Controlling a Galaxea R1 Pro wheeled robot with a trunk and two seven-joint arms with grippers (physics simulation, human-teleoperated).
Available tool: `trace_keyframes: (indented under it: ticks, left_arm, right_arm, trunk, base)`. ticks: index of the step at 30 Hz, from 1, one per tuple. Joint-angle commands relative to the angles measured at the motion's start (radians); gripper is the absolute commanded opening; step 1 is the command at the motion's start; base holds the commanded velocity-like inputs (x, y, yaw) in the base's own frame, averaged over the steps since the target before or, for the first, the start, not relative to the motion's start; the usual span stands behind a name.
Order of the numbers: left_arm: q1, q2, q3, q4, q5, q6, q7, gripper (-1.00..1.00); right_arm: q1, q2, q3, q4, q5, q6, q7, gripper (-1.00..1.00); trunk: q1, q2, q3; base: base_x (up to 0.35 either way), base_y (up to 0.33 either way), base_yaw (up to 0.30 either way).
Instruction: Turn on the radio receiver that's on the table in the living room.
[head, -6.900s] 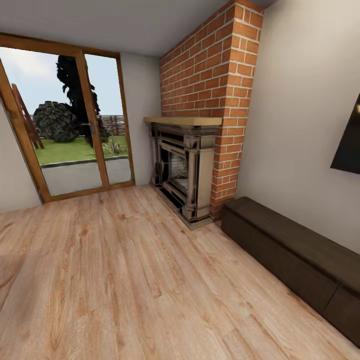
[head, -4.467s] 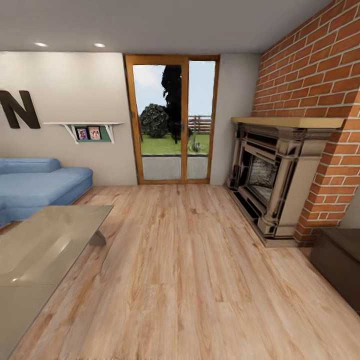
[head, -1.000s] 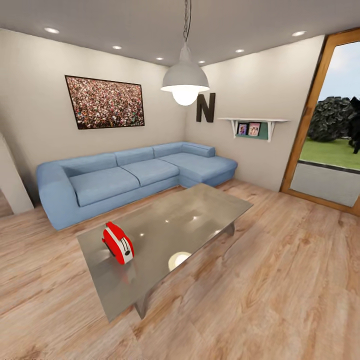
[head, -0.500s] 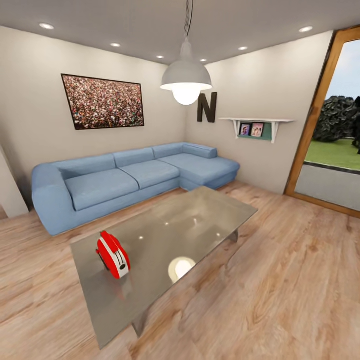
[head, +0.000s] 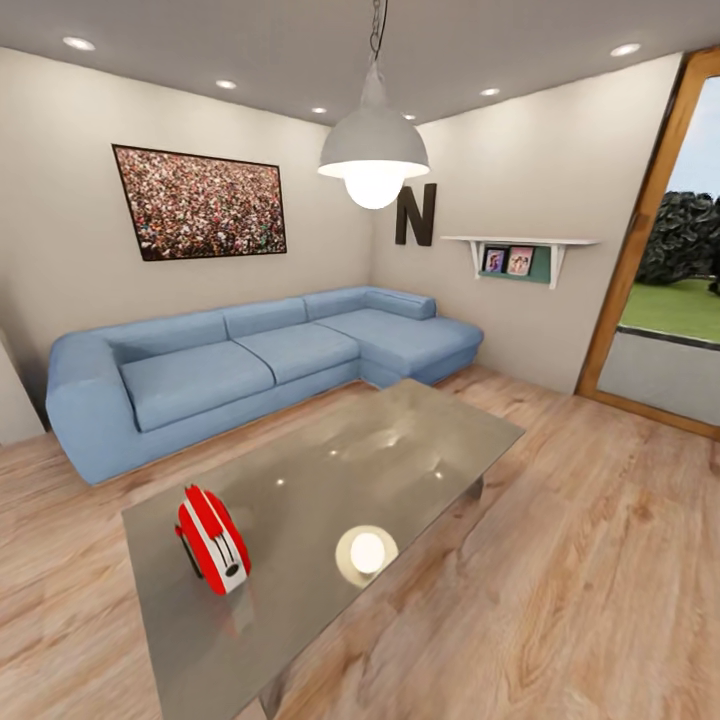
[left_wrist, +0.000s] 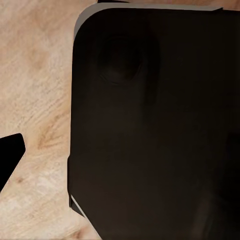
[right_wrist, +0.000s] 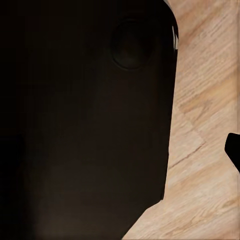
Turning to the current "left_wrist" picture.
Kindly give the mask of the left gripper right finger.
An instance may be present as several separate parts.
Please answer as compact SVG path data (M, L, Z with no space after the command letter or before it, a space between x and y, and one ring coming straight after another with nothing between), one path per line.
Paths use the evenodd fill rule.
M240 134L229 133L224 150L240 172Z

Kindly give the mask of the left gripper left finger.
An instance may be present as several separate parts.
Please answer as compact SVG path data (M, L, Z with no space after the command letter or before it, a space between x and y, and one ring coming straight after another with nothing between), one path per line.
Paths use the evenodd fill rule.
M25 152L25 142L21 133L0 138L0 192Z

